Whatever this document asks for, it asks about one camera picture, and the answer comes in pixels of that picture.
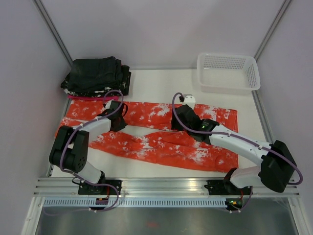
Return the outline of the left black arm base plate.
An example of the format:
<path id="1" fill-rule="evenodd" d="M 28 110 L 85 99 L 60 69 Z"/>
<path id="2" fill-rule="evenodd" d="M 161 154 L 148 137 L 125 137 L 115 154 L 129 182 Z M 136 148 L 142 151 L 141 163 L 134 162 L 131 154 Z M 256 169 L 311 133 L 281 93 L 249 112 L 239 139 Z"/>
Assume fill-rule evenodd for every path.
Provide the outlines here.
<path id="1" fill-rule="evenodd" d="M 109 186 L 92 186 L 87 183 L 83 183 L 78 178 L 73 178 L 72 183 L 75 185 L 78 185 L 78 194 L 79 195 L 100 195 L 104 197 L 109 197 L 111 195 L 117 195 L 115 190 L 112 187 Z M 113 187 L 115 187 L 118 191 L 118 193 L 121 192 L 122 189 L 122 181 L 121 180 L 112 180 L 107 179 L 105 181 L 105 184 L 109 184 Z"/>

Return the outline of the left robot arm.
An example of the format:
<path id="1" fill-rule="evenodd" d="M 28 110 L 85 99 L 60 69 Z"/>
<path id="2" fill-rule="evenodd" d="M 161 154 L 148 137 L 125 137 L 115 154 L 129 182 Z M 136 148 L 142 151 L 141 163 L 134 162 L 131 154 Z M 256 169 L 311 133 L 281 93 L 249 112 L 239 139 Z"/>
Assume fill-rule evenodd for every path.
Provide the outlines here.
<path id="1" fill-rule="evenodd" d="M 94 119 L 74 127 L 61 126 L 49 162 L 89 184 L 90 190 L 95 194 L 102 194 L 107 187 L 105 173 L 88 161 L 89 144 L 104 133 L 124 129 L 127 126 L 124 120 L 127 112 L 128 105 L 110 100 L 104 104 L 104 111 Z"/>

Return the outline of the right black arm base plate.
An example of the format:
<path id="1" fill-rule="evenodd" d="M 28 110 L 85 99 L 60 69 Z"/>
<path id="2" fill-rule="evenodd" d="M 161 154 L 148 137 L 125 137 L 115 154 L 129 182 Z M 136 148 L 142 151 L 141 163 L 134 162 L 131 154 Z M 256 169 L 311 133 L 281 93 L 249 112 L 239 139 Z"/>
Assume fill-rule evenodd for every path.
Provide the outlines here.
<path id="1" fill-rule="evenodd" d="M 245 196 L 250 195 L 251 187 L 237 188 L 230 182 L 225 182 L 224 180 L 214 179 L 207 180 L 204 188 L 208 190 L 209 195 L 236 195 L 236 196 Z"/>

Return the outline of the orange white tie-dye trousers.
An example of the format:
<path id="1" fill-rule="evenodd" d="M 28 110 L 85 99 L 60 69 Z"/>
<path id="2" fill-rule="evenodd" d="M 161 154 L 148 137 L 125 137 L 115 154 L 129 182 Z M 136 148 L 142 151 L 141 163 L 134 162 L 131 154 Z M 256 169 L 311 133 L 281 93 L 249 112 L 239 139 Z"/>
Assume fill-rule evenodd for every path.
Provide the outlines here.
<path id="1" fill-rule="evenodd" d="M 128 106 L 124 120 L 129 126 L 159 131 L 139 137 L 121 131 L 104 133 L 92 141 L 89 147 L 119 157 L 190 170 L 228 172 L 239 167 L 238 154 L 197 142 L 186 132 L 171 131 L 171 104 L 127 101 L 124 104 Z M 63 125 L 80 125 L 103 111 L 101 101 L 75 99 L 59 128 Z M 238 132 L 237 110 L 196 104 L 194 111 L 201 119 L 212 119 Z"/>

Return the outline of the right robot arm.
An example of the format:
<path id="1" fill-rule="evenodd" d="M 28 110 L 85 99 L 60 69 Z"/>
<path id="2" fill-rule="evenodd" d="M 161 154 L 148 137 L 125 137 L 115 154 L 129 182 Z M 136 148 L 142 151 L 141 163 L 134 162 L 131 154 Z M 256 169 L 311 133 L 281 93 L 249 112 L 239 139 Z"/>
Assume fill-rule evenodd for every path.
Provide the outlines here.
<path id="1" fill-rule="evenodd" d="M 185 131 L 197 142 L 224 148 L 255 164 L 248 168 L 232 168 L 226 174 L 223 188 L 229 194 L 253 186 L 265 186 L 282 193 L 291 184 L 290 179 L 297 170 L 283 142 L 254 141 L 214 120 L 201 119 L 188 105 L 172 108 L 172 129 Z"/>

